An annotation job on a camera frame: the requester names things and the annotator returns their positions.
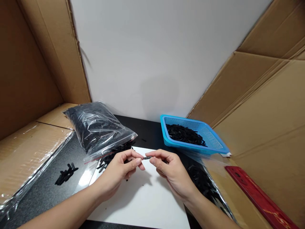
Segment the hand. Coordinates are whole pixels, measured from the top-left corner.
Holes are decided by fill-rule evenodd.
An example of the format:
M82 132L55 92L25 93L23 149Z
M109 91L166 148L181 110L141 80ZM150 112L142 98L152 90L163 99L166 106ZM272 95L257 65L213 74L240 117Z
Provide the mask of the hand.
M142 164L143 156L133 149L117 153L103 174L92 184L100 193L101 201L109 200L118 190L123 179L129 179L138 166L145 170Z
M196 193L197 188L177 154L159 149L146 153L146 156L153 156L149 162L157 168L156 170L160 176L167 180L174 195L184 203Z

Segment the black table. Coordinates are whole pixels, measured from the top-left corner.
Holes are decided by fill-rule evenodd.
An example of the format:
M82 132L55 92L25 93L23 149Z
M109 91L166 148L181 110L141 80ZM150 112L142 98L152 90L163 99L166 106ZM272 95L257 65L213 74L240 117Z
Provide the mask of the black table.
M124 126L132 129L138 134L134 146L148 149L164 149L175 152L179 155L185 167L188 167L191 164L201 166L184 154L176 152L174 148L167 147L164 144L160 123L119 115L116 115L116 117ZM6 223L5 228L17 228L70 197L75 191L78 181L86 168L86 165L83 163L84 156L85 151L80 146L76 135L74 135L22 198L16 212L10 217L10 220L6 221L6 219L4 219L1 225ZM59 176L59 171L67 169L67 164L71 162L75 164L75 167L79 167L79 170L74 173L67 183L64 183L61 186L54 185ZM190 227L192 229L201 228L187 209L186 213ZM86 220L81 228L140 229L143 227Z

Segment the white wall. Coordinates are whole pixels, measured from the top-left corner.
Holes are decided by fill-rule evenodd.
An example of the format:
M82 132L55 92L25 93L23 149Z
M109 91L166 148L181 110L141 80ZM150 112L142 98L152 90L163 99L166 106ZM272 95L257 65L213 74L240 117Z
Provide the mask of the white wall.
M190 112L271 0L71 2L93 101L159 121Z

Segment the fingernail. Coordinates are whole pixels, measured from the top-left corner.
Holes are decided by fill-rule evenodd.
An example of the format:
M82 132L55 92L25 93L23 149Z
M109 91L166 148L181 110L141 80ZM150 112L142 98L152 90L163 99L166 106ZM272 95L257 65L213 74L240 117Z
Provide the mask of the fingernail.
M139 164L141 164L142 159L138 157L138 158L136 158L136 162L137 162L137 165L139 165Z

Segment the blue mesh basket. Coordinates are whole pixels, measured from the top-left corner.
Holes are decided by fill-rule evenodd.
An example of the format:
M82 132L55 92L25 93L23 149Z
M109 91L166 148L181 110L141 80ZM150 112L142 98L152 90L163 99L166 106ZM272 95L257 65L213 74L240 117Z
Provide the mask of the blue mesh basket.
M160 119L164 144L167 146L191 150L201 154L227 154L230 152L229 148L215 133L215 131L204 122L187 118L175 117L171 115L161 115ZM207 147L175 141L171 139L171 137L168 135L166 124L179 124L181 126L188 127L194 131L197 131L197 133L202 136L203 140L206 142Z

